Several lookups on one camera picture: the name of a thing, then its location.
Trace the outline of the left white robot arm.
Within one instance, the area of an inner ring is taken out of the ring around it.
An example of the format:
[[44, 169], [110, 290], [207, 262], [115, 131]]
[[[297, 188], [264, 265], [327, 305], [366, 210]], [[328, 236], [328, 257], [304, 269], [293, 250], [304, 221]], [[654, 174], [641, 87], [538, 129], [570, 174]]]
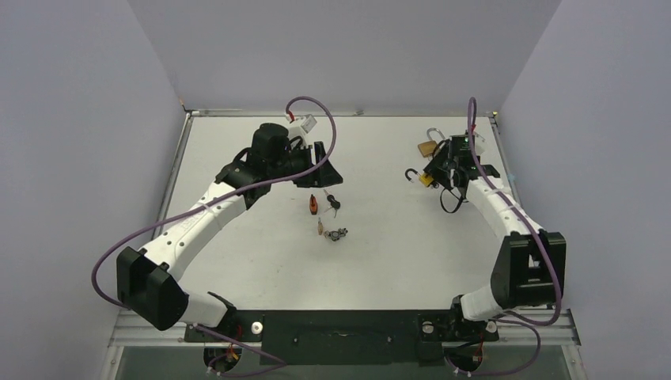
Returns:
[[179, 281], [209, 241], [268, 194], [272, 184], [291, 180], [299, 188], [326, 188], [342, 183], [324, 143], [309, 143], [316, 123], [312, 116], [288, 127], [262, 123], [251, 145], [221, 169], [186, 218], [140, 249], [124, 248], [116, 258], [121, 303], [159, 331], [178, 322], [196, 323], [216, 340], [229, 339], [236, 329], [236, 318], [227, 313], [233, 304], [212, 292], [192, 294]]

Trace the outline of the small padlock keys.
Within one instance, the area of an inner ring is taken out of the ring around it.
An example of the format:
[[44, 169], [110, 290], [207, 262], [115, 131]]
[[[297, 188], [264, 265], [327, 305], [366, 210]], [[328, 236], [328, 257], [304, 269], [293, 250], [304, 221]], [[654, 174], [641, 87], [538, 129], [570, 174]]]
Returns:
[[339, 228], [337, 230], [325, 230], [322, 235], [329, 241], [338, 241], [346, 237], [348, 234], [347, 228]]

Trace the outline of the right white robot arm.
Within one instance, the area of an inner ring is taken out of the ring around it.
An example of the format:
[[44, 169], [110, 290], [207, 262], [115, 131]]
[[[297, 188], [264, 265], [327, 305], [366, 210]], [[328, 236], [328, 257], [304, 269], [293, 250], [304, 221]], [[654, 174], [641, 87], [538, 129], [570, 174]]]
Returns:
[[561, 306], [567, 242], [534, 222], [513, 198], [493, 165], [484, 165], [473, 152], [470, 135], [453, 135], [436, 144], [431, 160], [419, 175], [426, 187], [457, 192], [469, 202], [500, 241], [488, 282], [479, 290], [459, 295], [459, 309], [446, 317], [457, 338], [473, 333], [478, 321], [514, 314], [523, 306]]

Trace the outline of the yellow padlock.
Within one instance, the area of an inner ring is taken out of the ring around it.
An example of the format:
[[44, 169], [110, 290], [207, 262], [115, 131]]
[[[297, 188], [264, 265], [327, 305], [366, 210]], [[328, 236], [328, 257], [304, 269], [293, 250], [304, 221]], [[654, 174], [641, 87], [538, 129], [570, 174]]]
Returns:
[[404, 177], [407, 181], [415, 183], [418, 181], [424, 187], [436, 188], [434, 178], [429, 173], [419, 173], [416, 169], [408, 168], [404, 172]]

